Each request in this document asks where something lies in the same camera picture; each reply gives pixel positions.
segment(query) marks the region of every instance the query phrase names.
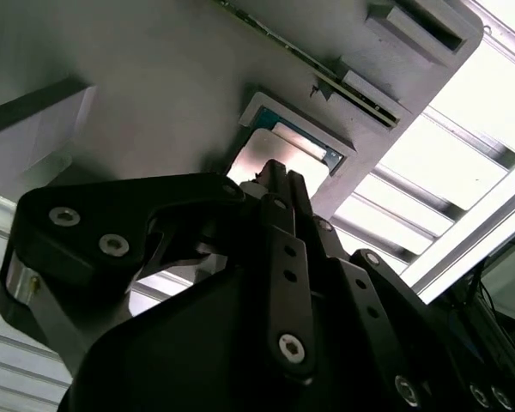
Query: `rectangular slot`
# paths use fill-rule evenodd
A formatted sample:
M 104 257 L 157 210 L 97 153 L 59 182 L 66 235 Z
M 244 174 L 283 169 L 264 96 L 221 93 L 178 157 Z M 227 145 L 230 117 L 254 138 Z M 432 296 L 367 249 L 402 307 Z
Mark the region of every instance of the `rectangular slot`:
M 420 4 L 409 0 L 398 0 L 408 14 L 414 17 L 414 21 L 422 26 L 446 48 L 455 52 L 464 42 L 450 28 L 440 22 L 431 13 L 424 9 Z
M 411 13 L 397 6 L 372 6 L 367 24 L 376 34 L 401 47 L 401 51 L 413 59 L 452 66 L 455 52 L 464 41 L 412 4 Z
M 286 52 L 292 54 L 301 62 L 305 63 L 313 70 L 318 78 L 333 88 L 334 92 L 340 94 L 345 100 L 356 106 L 359 110 L 363 111 L 377 122 L 381 123 L 385 128 L 391 130 L 397 126 L 399 118 L 396 115 L 382 107 L 382 105 L 379 105 L 373 99 L 370 99 L 354 88 L 348 86 L 332 70 L 328 69 L 319 61 L 312 58 L 295 45 L 289 43 L 287 40 L 271 31 L 263 23 L 254 19 L 251 15 L 248 15 L 244 10 L 238 9 L 229 2 L 223 2 L 219 0 L 215 0 L 215 2 L 222 6 L 222 8 L 224 8 L 229 14 L 236 17 L 239 21 L 242 21 L 247 26 L 253 28 L 267 39 L 274 41 Z

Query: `bolt head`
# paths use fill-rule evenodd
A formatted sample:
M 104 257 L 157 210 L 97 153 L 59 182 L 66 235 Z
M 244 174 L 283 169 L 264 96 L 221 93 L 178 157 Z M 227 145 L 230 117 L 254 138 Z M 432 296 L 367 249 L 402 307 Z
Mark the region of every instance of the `bolt head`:
M 229 195 L 236 195 L 237 193 L 236 189 L 230 185 L 223 185 L 223 190 L 226 191 Z
M 306 351 L 300 340 L 289 334 L 282 335 L 278 341 L 279 349 L 290 363 L 301 363 L 306 358 Z
M 318 225 L 320 226 L 321 229 L 323 229 L 327 232 L 331 232 L 334 229 L 332 227 L 332 225 L 328 221 L 325 221 L 324 219 L 320 219 L 318 221 Z
M 130 250 L 130 244 L 118 234 L 106 234 L 100 239 L 100 249 L 106 255 L 121 258 Z
M 500 389 L 494 386 L 492 386 L 490 389 L 492 390 L 492 394 L 494 395 L 498 403 L 501 406 L 503 406 L 504 409 L 513 410 L 512 403 L 504 392 L 502 392 Z
M 73 227 L 80 223 L 80 215 L 71 208 L 53 208 L 50 210 L 48 217 L 53 224 L 61 227 Z
M 378 266 L 379 265 L 379 258 L 376 255 L 374 255 L 373 253 L 368 252 L 367 253 L 367 259 L 368 259 L 368 262 L 370 262 L 374 266 Z
M 479 389 L 474 384 L 470 385 L 470 391 L 475 400 L 484 408 L 484 409 L 490 409 L 490 402 L 488 401 L 487 396 L 484 394 L 481 389 Z
M 275 199 L 275 205 L 281 209 L 286 208 L 286 204 L 284 204 L 284 202 L 281 199 Z
M 420 406 L 418 392 L 404 376 L 398 375 L 395 378 L 395 388 L 397 389 L 398 394 L 412 408 L 418 408 Z

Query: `grey surface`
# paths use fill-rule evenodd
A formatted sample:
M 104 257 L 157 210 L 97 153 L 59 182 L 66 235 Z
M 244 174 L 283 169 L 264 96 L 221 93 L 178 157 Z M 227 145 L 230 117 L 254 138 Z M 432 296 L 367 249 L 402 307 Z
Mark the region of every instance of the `grey surface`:
M 241 144 L 237 119 L 247 91 L 263 86 L 350 140 L 358 152 L 318 192 L 315 209 L 328 217 L 482 36 L 481 23 L 471 19 L 474 37 L 454 66 L 423 67 L 365 26 L 365 1 L 236 3 L 319 61 L 344 56 L 411 117 L 385 136 L 359 122 L 357 110 L 338 96 L 310 98 L 316 79 L 305 65 L 203 0 L 0 0 L 0 103 L 68 73 L 96 84 L 75 161 L 125 179 L 224 166 Z M 469 12 L 461 17 L 465 23 Z
M 80 130 L 93 91 L 67 80 L 0 105 L 0 189 Z

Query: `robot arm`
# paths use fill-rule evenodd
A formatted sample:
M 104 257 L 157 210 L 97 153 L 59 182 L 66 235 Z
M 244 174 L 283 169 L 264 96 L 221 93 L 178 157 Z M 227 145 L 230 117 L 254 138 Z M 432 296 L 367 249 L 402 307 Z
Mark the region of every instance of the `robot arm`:
M 60 410 L 506 410 L 488 370 L 373 251 L 343 250 L 303 178 L 45 188 L 19 202 L 0 313 L 73 375 Z M 130 285 L 227 267 L 132 318 Z

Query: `screw hole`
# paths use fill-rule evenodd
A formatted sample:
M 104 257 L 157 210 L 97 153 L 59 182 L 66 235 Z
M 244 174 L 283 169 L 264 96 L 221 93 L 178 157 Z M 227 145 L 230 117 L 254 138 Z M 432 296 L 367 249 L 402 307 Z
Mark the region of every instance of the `screw hole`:
M 106 245 L 111 247 L 112 249 L 117 249 L 117 250 L 122 247 L 122 244 L 116 239 L 109 239 L 106 242 Z
M 295 275 L 294 272 L 290 270 L 284 270 L 284 277 L 292 283 L 296 283 L 298 281 L 298 276 Z
M 284 251 L 287 255 L 291 256 L 292 258 L 296 255 L 295 250 L 292 249 L 290 246 L 284 246 Z
M 58 215 L 58 219 L 60 221 L 73 221 L 75 219 L 75 217 L 69 212 L 61 212 Z
M 368 310 L 368 314 L 370 316 L 372 316 L 374 319 L 379 318 L 379 313 L 376 312 L 376 310 L 373 307 L 368 307 L 367 310 Z

